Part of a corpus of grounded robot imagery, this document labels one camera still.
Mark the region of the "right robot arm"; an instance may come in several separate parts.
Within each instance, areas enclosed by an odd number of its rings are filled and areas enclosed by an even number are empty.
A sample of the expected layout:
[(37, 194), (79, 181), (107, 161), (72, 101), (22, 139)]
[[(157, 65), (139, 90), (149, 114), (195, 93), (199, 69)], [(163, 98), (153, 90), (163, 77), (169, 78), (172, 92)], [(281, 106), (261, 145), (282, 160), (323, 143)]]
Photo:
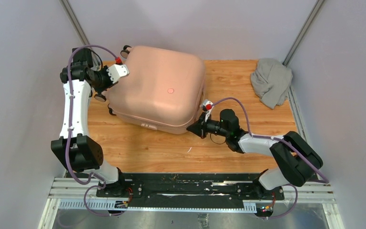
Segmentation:
[(251, 134), (240, 127), (232, 109), (222, 110), (218, 121), (203, 112), (186, 129), (202, 139), (208, 134), (222, 136), (233, 152), (271, 156), (277, 168), (261, 172), (250, 185), (250, 192), (259, 199), (267, 198), (272, 190), (283, 185), (303, 186), (323, 166), (318, 153), (297, 132), (276, 136)]

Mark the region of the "pink suitcase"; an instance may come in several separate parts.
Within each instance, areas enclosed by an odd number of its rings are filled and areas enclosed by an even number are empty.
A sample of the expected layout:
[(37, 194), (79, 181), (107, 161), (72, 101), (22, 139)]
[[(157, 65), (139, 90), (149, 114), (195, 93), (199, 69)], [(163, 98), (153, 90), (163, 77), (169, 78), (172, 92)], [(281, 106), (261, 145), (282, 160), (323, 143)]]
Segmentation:
[(144, 128), (185, 133), (200, 113), (204, 61), (194, 54), (143, 45), (126, 51), (129, 75), (104, 92), (111, 114)]

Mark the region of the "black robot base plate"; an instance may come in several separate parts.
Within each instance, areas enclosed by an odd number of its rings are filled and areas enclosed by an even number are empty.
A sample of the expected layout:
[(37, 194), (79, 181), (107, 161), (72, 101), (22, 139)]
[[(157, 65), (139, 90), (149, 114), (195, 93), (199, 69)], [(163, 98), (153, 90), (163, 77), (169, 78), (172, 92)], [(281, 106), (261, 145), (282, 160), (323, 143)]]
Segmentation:
[(91, 198), (106, 198), (128, 209), (237, 210), (244, 201), (283, 200), (282, 187), (264, 198), (250, 192), (254, 173), (124, 173), (120, 185), (92, 190)]

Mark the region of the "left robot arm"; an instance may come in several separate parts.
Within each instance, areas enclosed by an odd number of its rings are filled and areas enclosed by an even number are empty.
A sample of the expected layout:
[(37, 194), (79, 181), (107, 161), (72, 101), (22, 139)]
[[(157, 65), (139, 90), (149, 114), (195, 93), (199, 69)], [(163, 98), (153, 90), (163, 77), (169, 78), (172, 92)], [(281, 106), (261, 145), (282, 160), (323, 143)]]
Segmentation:
[(122, 197), (128, 191), (125, 178), (119, 168), (104, 159), (100, 144), (90, 138), (88, 107), (92, 96), (100, 97), (130, 71), (116, 54), (100, 45), (97, 48), (112, 55), (115, 63), (94, 70), (93, 47), (90, 44), (74, 48), (60, 73), (65, 96), (64, 118), (59, 139), (51, 141), (51, 150), (77, 183), (87, 185), (95, 178), (99, 181), (96, 189)]

